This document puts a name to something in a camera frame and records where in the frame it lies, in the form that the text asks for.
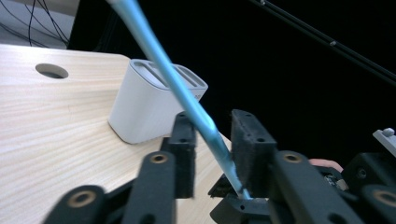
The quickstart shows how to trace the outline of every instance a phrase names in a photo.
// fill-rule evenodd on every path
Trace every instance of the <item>white plastic box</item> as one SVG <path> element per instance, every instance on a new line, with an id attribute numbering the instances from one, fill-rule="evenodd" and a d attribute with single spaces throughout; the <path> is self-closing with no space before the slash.
<path id="1" fill-rule="evenodd" d="M 190 69 L 173 66 L 199 101 L 207 84 Z M 132 59 L 108 122 L 123 141 L 137 144 L 172 132 L 175 116 L 183 110 L 156 65 Z"/>

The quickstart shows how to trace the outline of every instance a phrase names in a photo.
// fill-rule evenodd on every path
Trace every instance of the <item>light wood tabletop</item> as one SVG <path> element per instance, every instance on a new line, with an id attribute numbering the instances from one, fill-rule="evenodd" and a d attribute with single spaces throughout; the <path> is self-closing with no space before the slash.
<path id="1" fill-rule="evenodd" d="M 116 189 L 159 150 L 161 137 L 130 145 L 107 122 L 129 58 L 10 45 L 0 54 L 0 223 L 42 223 L 67 191 Z M 207 193 L 222 171 L 197 137 L 195 197 L 177 200 L 177 223 L 214 223 L 220 201 Z"/>

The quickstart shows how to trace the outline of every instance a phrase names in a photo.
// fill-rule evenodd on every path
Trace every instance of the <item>light blue rod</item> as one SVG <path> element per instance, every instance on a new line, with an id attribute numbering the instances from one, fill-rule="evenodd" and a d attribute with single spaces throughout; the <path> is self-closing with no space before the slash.
<path id="1" fill-rule="evenodd" d="M 238 196 L 242 199 L 250 199 L 248 191 L 243 189 L 242 183 L 236 175 L 235 164 L 230 151 L 224 144 L 215 123 L 187 89 L 163 47 L 151 31 L 149 23 L 136 0 L 107 0 L 107 2 L 125 22 L 146 56 L 156 63 L 166 83 L 184 108 L 186 115 L 206 141 Z"/>

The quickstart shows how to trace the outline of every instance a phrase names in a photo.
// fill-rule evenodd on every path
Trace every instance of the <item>table surface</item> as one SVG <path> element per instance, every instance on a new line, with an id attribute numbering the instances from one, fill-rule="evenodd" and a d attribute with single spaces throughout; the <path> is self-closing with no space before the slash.
<path id="1" fill-rule="evenodd" d="M 70 189 L 116 189 L 159 150 L 161 137 L 130 145 L 107 122 L 127 57 L 10 45 L 0 53 L 0 223 L 42 223 Z M 40 74 L 41 63 L 68 77 Z M 209 213 L 220 201 L 207 193 L 222 171 L 197 136 L 195 197 L 177 200 L 177 223 L 214 223 Z"/>

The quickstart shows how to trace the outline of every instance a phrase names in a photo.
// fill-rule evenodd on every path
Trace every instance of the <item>black background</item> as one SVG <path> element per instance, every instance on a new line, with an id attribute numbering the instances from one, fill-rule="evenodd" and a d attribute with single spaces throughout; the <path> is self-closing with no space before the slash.
<path id="1" fill-rule="evenodd" d="M 308 158 L 346 165 L 385 150 L 372 133 L 395 127 L 391 84 L 248 0 L 139 3 L 171 61 L 208 84 L 201 104 L 225 136 L 236 108 L 253 113 L 279 149 Z M 272 3 L 396 72 L 390 1 Z M 81 0 L 70 41 L 70 49 L 146 59 L 105 1 Z"/>

